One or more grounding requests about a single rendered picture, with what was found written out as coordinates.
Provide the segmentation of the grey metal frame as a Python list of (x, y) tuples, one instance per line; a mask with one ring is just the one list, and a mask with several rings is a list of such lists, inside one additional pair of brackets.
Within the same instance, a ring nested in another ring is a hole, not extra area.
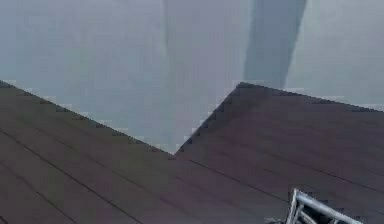
[(294, 188), (288, 214), (284, 220), (265, 218), (264, 224), (364, 224)]

